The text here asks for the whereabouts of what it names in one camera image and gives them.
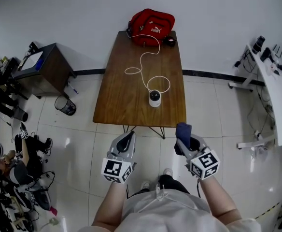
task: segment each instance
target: white cable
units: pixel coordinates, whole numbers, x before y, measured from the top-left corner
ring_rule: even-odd
[[[137,67],[130,67],[130,68],[127,68],[127,69],[124,71],[125,74],[127,74],[127,75],[134,75],[134,74],[141,73],[141,78],[142,78],[143,84],[144,84],[144,86],[147,88],[147,90],[148,90],[149,92],[151,92],[151,90],[149,89],[149,83],[150,83],[150,81],[152,81],[154,78],[157,78],[157,77],[165,78],[165,79],[169,82],[169,87],[168,87],[164,92],[160,92],[160,93],[161,93],[161,94],[162,94],[162,93],[166,93],[166,92],[170,89],[170,86],[171,86],[170,81],[169,81],[168,78],[166,78],[165,76],[157,75],[157,76],[152,77],[152,78],[147,82],[147,85],[145,85],[145,82],[144,82],[144,79],[143,79],[143,74],[142,74],[142,69],[143,69],[143,67],[142,67],[142,63],[141,63],[141,58],[142,58],[143,55],[145,55],[145,54],[154,54],[154,55],[157,55],[157,54],[160,52],[160,43],[159,43],[159,41],[158,41],[154,36],[148,35],[148,34],[138,34],[138,35],[135,35],[135,36],[129,36],[128,33],[127,33],[127,31],[126,31],[126,34],[127,34],[127,36],[128,36],[129,38],[133,38],[133,37],[137,37],[137,36],[150,36],[150,37],[154,38],[154,39],[157,41],[158,46],[159,46],[159,49],[158,49],[158,52],[157,52],[157,53],[154,53],[154,52],[145,52],[145,53],[143,53],[143,54],[141,55],[141,57],[140,57],[141,69],[139,69],[139,68],[137,68]],[[137,69],[138,71],[137,71],[137,72],[134,72],[134,73],[127,73],[126,71],[127,71],[127,70],[130,70],[130,69]]]

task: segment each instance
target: white sneaker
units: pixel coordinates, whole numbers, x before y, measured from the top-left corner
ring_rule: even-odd
[[[163,174],[170,175],[173,178],[173,171],[170,168],[166,168]]]
[[[142,189],[150,189],[150,186],[151,186],[151,184],[150,184],[150,182],[148,180],[143,181],[142,184],[141,184],[141,189],[140,190],[142,190]]]

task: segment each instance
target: red backpack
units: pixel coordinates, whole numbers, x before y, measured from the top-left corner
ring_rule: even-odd
[[[162,44],[165,37],[171,32],[175,19],[174,16],[145,9],[133,16],[128,23],[127,33],[131,36],[147,34],[154,36]],[[157,46],[157,41],[149,36],[138,36],[132,38],[133,42],[142,46]]]

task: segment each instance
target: white t-shirt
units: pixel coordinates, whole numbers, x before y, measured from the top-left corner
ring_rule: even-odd
[[[79,232],[106,232],[96,226]],[[207,203],[198,197],[167,189],[160,200],[155,191],[138,194],[125,204],[122,223],[116,232],[261,232],[254,219],[242,219],[224,225],[210,213]]]

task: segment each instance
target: white robotic arm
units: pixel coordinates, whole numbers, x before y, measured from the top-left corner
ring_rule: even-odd
[[[180,139],[176,141],[178,149],[187,158],[186,168],[192,175],[203,180],[217,173],[220,161],[216,152],[197,135],[190,135],[190,143],[191,146],[188,149]]]
[[[111,182],[124,184],[134,170],[133,162],[135,152],[136,134],[134,131],[124,133],[115,138],[103,159],[101,174]]]

